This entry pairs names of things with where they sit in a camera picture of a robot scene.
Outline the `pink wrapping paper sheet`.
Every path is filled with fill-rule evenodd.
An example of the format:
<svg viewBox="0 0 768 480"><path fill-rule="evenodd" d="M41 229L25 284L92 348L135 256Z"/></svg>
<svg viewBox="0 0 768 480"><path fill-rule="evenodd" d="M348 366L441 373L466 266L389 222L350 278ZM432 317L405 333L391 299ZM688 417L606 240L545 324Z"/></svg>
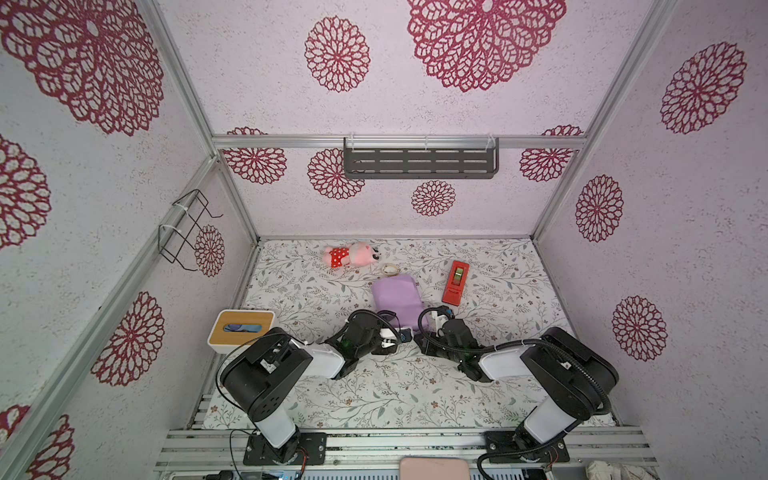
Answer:
<svg viewBox="0 0 768 480"><path fill-rule="evenodd" d="M426 309L416 281L409 275L396 275L375 281L371 286L378 311L396 314L401 328L419 333L418 319Z"/></svg>

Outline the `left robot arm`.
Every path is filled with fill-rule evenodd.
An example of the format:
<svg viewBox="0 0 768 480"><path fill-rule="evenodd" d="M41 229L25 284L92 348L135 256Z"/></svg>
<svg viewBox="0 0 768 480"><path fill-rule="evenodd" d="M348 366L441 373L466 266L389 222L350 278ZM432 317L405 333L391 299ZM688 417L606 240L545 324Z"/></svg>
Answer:
<svg viewBox="0 0 768 480"><path fill-rule="evenodd" d="M305 377L339 380L368 355L391 355L413 340L390 310L353 311L341 329L321 343L306 343L274 327L247 342L218 374L224 396L255 426L266 446L287 462L299 448L300 430L283 402Z"/></svg>

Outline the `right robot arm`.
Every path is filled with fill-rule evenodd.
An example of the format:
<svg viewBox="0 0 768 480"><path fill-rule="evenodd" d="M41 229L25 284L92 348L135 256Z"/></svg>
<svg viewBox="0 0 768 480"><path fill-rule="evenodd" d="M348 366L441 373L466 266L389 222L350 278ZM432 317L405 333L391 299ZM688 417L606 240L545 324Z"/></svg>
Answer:
<svg viewBox="0 0 768 480"><path fill-rule="evenodd" d="M565 436L595 416L607 415L609 393L619 382L616 369L600 355L559 327L539 338L481 346L461 319L447 309L430 308L418 319L414 341L427 356L457 364L474 382L493 383L532 375L545 399L513 431L484 434L486 452L476 460L479 474L489 479L484 464L544 463L543 477L570 459Z"/></svg>

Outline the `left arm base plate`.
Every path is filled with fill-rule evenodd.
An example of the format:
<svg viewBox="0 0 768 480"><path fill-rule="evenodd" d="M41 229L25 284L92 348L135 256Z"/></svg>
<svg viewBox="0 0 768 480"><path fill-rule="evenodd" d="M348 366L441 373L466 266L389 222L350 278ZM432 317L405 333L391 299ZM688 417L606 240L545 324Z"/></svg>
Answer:
<svg viewBox="0 0 768 480"><path fill-rule="evenodd" d="M325 463L328 435L297 430L282 447L262 434L251 434L243 457L245 466L316 466Z"/></svg>

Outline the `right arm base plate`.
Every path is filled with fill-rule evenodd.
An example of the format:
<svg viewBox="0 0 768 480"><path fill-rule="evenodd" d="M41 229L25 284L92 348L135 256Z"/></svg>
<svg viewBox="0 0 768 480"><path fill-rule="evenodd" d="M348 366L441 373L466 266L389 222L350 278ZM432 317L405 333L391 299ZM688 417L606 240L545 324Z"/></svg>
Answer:
<svg viewBox="0 0 768 480"><path fill-rule="evenodd" d="M502 463L566 463L570 455L562 436L543 443L512 431L487 431L483 434L488 460Z"/></svg>

